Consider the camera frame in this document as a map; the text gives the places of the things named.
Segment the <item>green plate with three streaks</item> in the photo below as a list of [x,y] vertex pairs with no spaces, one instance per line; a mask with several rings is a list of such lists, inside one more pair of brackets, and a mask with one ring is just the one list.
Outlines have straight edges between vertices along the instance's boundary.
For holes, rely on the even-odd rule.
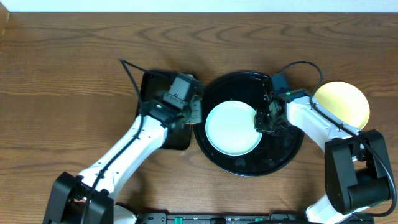
[[228,156],[242,156],[251,152],[261,141],[256,131],[256,111],[241,101],[225,101],[215,106],[205,122],[205,133],[210,144]]

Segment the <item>yellow plate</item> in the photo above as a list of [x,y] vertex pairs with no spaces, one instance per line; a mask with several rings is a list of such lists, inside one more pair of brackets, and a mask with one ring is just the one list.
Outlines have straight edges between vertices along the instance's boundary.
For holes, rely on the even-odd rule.
[[315,98],[326,110],[346,124],[363,129],[369,121],[370,107],[365,95],[346,82],[329,82],[315,93]]

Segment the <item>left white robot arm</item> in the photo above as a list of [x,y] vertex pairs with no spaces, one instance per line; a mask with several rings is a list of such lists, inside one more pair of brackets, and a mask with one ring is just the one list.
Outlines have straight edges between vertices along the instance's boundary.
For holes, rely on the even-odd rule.
[[63,172],[53,183],[44,223],[135,223],[137,216],[115,204],[137,168],[161,148],[171,130],[201,122],[201,97],[163,92],[140,105],[127,133],[77,176]]

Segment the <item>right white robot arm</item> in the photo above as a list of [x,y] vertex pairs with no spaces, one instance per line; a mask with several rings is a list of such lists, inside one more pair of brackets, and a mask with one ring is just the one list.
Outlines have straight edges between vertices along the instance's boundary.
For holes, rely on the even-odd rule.
[[379,217],[395,210],[397,189],[381,133],[344,123],[305,89],[272,90],[264,100],[254,119],[258,132],[280,136],[297,128],[324,152],[326,194],[305,210],[309,222],[344,223],[385,201],[391,207]]

